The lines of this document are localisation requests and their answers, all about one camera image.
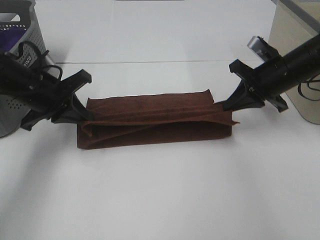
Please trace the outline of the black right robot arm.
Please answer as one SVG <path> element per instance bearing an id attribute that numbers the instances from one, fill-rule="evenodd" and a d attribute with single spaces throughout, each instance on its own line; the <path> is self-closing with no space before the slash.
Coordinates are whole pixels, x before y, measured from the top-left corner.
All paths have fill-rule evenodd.
<path id="1" fill-rule="evenodd" d="M 222 103 L 225 111 L 262 108 L 268 101 L 281 113 L 288 109 L 281 94 L 320 74 L 318 35 L 284 56 L 260 36 L 253 36 L 247 46 L 263 63 L 251 68 L 237 59 L 229 65 L 230 72 L 240 77 L 241 81 Z"/>

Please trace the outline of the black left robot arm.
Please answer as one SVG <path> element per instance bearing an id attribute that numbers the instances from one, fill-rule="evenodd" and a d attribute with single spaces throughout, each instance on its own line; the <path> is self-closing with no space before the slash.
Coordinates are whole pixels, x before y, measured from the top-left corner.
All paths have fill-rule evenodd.
<path id="1" fill-rule="evenodd" d="M 42 66 L 27 68 L 7 54 L 0 56 L 0 92 L 30 109 L 20 124 L 27 131 L 43 119 L 55 124 L 93 120 L 94 115 L 76 96 L 76 91 L 91 82 L 92 76 L 83 69 L 60 80 Z"/>

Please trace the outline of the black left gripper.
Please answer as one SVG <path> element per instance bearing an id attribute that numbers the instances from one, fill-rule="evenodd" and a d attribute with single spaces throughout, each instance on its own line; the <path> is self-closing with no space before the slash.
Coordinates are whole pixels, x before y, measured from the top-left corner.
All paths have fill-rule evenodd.
<path id="1" fill-rule="evenodd" d="M 54 124 L 78 124 L 94 120 L 94 115 L 76 96 L 77 90 L 91 82 L 92 76 L 83 69 L 56 83 L 44 78 L 39 82 L 39 88 L 27 91 L 21 97 L 30 111 L 21 120 L 20 127 L 30 131 L 43 119 L 50 119 Z"/>

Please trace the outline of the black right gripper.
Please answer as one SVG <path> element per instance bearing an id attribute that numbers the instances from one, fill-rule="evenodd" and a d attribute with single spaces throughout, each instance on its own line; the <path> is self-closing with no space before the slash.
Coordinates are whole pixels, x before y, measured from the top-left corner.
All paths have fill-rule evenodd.
<path id="1" fill-rule="evenodd" d="M 257 69 L 253 69 L 240 60 L 229 65 L 231 73 L 240 77 L 241 81 L 231 96 L 223 102 L 225 111 L 238 111 L 250 108 L 262 108 L 265 101 L 270 102 L 279 112 L 287 110 L 287 102 L 279 94 L 267 92 L 269 82 L 263 82 Z"/>

